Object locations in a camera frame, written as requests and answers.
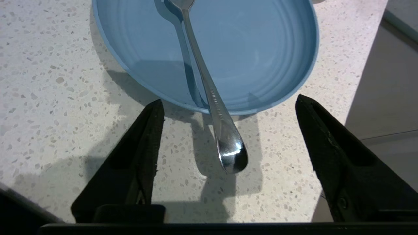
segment floor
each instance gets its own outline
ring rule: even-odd
[[[345,126],[418,191],[418,44],[382,21]],[[313,222],[330,222],[321,197]]]

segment blue bowl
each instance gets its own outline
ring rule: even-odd
[[[167,2],[93,0],[93,11],[104,42],[129,75],[164,100],[209,113],[184,26]],[[196,0],[190,18],[231,115],[283,102],[314,66],[319,30],[310,0]]]

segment terrazzo countertop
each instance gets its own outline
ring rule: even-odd
[[[315,4],[319,55],[280,105],[235,117],[250,162],[226,175],[210,118],[164,103],[153,202],[169,222],[307,222],[321,185],[296,119],[297,94],[344,123],[386,0]],[[90,0],[0,0],[0,182],[66,222],[70,205],[144,106],[157,97],[101,39]]]

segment countertop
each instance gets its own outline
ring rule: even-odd
[[[314,5],[315,67],[280,105],[235,117],[247,168],[226,175],[210,118],[164,102],[153,203],[169,222],[308,222],[321,192],[297,123],[298,94],[344,123],[386,0]],[[0,0],[0,182],[66,222],[72,202],[157,97],[107,51],[90,0]]]

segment spoon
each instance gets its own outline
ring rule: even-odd
[[[200,53],[199,46],[197,45],[189,17],[189,11],[194,0],[168,1],[177,8],[183,16],[186,34],[208,99],[209,112],[212,117],[215,141],[221,165],[227,173],[238,173],[247,166],[247,150],[245,149],[244,142],[242,141],[234,121],[232,121],[232,118],[213,83],[212,77],[209,74],[202,54]]]

